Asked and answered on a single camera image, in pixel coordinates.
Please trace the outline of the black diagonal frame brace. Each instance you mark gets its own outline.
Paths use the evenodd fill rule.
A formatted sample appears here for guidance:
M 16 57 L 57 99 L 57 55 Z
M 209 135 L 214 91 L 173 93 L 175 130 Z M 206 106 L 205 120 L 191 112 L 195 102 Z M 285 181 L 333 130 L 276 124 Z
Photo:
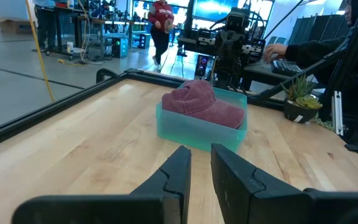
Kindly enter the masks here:
M 349 47 L 349 43 L 350 43 L 349 40 L 345 40 L 343 43 L 341 43 L 339 45 L 339 47 L 335 51 L 331 52 L 330 54 L 327 54 L 320 61 L 314 63 L 313 65 L 304 69 L 303 71 L 298 72 L 296 75 L 294 75 L 290 78 L 287 78 L 284 82 L 279 83 L 278 85 L 274 86 L 273 88 L 265 90 L 262 93 L 258 93 L 256 95 L 252 95 L 251 98 L 253 98 L 254 100 L 260 100 L 260 101 L 267 100 L 270 97 L 276 95 L 277 93 L 280 93 L 281 91 L 283 91 L 284 87 L 288 88 L 290 86 L 290 84 L 292 84 L 297 78 L 308 77 L 308 76 L 314 74 L 316 71 L 330 66 L 334 62 L 338 62 L 339 60 L 344 58 L 344 56 L 347 52 L 347 48 Z

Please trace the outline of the black computer desk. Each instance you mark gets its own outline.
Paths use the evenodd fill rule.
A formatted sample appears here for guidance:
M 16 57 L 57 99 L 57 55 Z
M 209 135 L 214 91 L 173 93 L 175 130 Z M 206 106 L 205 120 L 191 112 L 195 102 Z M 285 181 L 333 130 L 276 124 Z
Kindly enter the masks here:
M 187 51 L 197 52 L 200 54 L 217 57 L 218 49 L 214 46 L 215 39 L 207 39 L 205 37 L 186 38 L 182 35 L 177 37 L 178 43 L 184 44 Z M 241 81 L 246 89 L 250 88 L 252 81 L 265 83 L 269 85 L 279 85 L 291 77 L 278 73 L 273 69 L 272 64 L 264 64 L 262 59 L 262 47 L 265 41 L 255 41 L 251 44 L 243 45 L 240 56 L 241 65 L 244 67 L 239 73 Z

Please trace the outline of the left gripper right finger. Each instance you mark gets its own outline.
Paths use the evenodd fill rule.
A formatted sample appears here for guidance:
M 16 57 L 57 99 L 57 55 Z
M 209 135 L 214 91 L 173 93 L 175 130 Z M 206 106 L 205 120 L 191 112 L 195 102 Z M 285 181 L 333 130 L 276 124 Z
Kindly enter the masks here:
M 221 144 L 211 168 L 225 224 L 358 224 L 358 192 L 299 190 Z

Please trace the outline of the maroon baseball cap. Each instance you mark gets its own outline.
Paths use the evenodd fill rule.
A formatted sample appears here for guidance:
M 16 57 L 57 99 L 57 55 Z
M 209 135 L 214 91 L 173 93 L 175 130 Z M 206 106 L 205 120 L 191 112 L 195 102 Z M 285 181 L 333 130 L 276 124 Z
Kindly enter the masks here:
M 213 87 L 204 80 L 187 81 L 181 88 L 164 94 L 162 108 L 233 129 L 240 128 L 246 113 L 217 99 Z

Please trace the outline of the teal translucent plastic bin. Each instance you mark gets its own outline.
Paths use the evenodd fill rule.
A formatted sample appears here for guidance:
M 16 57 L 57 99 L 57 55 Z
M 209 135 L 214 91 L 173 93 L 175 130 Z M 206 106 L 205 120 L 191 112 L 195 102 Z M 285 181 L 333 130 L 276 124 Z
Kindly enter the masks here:
M 161 102 L 156 106 L 157 134 L 159 137 L 204 151 L 212 143 L 226 146 L 236 152 L 247 133 L 247 97 L 244 94 L 213 87 L 216 98 L 246 111 L 238 129 L 221 126 L 201 119 L 164 110 Z

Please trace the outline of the person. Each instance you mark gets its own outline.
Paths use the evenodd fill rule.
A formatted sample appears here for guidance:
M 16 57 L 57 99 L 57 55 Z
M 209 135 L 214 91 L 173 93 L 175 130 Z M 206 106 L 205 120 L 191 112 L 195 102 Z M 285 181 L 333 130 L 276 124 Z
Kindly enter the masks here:
M 358 0 L 346 0 L 346 9 L 344 13 L 347 25 L 352 27 L 358 19 Z M 285 60 L 295 62 L 299 67 L 309 67 L 323 59 L 324 56 L 333 52 L 345 37 L 337 39 L 324 40 L 322 42 L 311 41 L 300 45 L 287 45 Z M 356 73 L 356 82 L 358 83 L 358 60 L 354 67 Z
M 54 50 L 56 39 L 55 0 L 32 0 L 37 18 L 37 40 L 40 50 Z
M 156 0 L 150 7 L 148 20 L 152 24 L 150 33 L 155 46 L 152 57 L 158 72 L 161 71 L 161 57 L 168 49 L 169 32 L 173 29 L 174 15 L 172 7 L 166 0 Z

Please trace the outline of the person's hand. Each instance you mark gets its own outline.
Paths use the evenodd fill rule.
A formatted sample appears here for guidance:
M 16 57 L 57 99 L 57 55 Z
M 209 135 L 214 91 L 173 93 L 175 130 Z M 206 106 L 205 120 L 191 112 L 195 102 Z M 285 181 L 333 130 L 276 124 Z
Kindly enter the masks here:
M 274 60 L 285 58 L 287 46 L 283 44 L 270 44 L 264 49 L 263 60 L 265 63 L 271 63 Z

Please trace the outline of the silver aluminium bracket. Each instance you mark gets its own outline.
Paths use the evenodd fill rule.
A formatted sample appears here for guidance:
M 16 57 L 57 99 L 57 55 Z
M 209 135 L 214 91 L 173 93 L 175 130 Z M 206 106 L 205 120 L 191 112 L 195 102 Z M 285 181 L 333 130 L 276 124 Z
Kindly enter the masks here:
M 342 118 L 342 95 L 340 91 L 334 91 L 331 98 L 331 109 L 334 132 L 342 136 L 344 134 L 344 127 Z

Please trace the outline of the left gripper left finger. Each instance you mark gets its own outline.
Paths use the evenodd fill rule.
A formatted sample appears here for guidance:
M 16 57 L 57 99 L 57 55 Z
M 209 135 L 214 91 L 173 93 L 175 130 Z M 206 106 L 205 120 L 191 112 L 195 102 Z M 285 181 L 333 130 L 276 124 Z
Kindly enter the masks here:
M 124 195 L 44 195 L 21 203 L 12 224 L 186 224 L 191 151 L 180 146 Z

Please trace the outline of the succulent plant in black pot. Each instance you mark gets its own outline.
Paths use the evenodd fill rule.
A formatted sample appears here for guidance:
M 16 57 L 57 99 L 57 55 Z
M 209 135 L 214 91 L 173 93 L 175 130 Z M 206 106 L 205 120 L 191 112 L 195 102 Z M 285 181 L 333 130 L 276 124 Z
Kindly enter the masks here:
M 282 87 L 286 94 L 283 114 L 290 121 L 306 123 L 323 107 L 319 99 L 311 94 L 314 89 L 314 83 L 309 82 L 305 75 L 292 81 L 288 88 L 284 87 L 284 85 Z

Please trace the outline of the computer tower with coloured lights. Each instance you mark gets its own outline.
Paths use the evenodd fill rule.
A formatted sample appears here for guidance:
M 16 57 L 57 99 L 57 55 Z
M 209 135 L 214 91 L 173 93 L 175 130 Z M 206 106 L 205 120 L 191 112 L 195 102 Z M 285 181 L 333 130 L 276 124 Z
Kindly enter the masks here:
M 209 56 L 198 55 L 196 60 L 195 78 L 200 79 L 206 75 L 206 68 L 208 67 Z

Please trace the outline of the computer tower with green lights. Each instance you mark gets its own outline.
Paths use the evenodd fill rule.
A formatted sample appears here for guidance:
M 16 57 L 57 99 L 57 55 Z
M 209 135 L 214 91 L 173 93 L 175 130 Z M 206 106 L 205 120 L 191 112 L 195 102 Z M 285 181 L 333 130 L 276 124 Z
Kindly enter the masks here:
M 128 38 L 127 37 L 113 37 L 112 38 L 112 57 L 125 58 L 127 57 Z

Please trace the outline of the black curtain partition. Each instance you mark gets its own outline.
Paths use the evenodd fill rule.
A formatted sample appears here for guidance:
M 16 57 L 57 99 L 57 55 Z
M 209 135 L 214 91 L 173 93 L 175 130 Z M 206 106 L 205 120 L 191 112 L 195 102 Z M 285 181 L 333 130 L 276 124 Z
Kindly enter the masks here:
M 295 22 L 288 45 L 305 42 L 336 39 L 349 32 L 346 19 L 342 15 L 331 14 L 298 18 Z

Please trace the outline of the long laboratory workbench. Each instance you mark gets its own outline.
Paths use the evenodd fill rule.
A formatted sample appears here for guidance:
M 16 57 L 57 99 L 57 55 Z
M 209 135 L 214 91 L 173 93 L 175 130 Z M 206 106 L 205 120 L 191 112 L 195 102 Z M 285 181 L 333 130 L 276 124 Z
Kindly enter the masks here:
M 83 43 L 83 28 L 82 28 L 82 21 L 86 21 L 88 25 L 94 24 L 96 26 L 99 26 L 99 48 L 100 48 L 100 54 L 101 58 L 104 58 L 104 55 L 106 53 L 106 49 L 104 46 L 105 40 L 108 39 L 126 39 L 127 42 L 124 44 L 126 47 L 126 51 L 132 49 L 133 45 L 133 35 L 139 34 L 139 35 L 145 35 L 146 30 L 145 27 L 149 22 L 147 21 L 132 21 L 128 19 L 121 19 L 118 21 L 105 21 L 102 19 L 92 19 L 90 16 L 85 17 L 84 14 L 81 14 L 81 11 L 79 9 L 69 9 L 67 7 L 58 7 L 56 6 L 53 10 L 53 13 L 55 14 L 56 18 L 56 26 L 57 26 L 57 48 L 54 51 L 46 51 L 46 55 L 49 55 L 51 53 L 60 54 L 60 55 L 66 55 L 69 56 L 69 60 L 72 60 L 73 58 L 78 58 L 80 53 L 87 53 L 86 47 L 82 47 L 81 44 Z M 61 32 L 61 25 L 60 25 L 60 16 L 66 15 L 68 17 L 72 18 L 72 21 L 74 23 L 74 47 L 72 47 L 73 50 L 79 49 L 79 53 L 74 52 L 67 52 L 67 44 L 62 44 L 62 32 Z M 127 32 L 125 33 L 111 33 L 107 34 L 105 33 L 105 26 L 110 25 L 111 27 L 122 25 L 123 30 L 125 27 L 127 27 Z

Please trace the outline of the black frame upright post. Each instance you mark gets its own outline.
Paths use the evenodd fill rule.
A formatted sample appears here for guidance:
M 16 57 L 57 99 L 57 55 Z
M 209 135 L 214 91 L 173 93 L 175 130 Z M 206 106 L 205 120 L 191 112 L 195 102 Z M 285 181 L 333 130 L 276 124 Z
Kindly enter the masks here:
M 353 28 L 350 29 L 347 37 L 330 53 L 324 63 L 330 65 L 334 63 L 333 74 L 329 79 L 328 85 L 324 91 L 320 102 L 324 105 L 319 115 L 322 120 L 334 118 L 336 115 L 335 101 L 338 97 L 335 96 L 335 91 L 342 91 L 347 79 L 351 75 L 358 60 L 358 19 Z

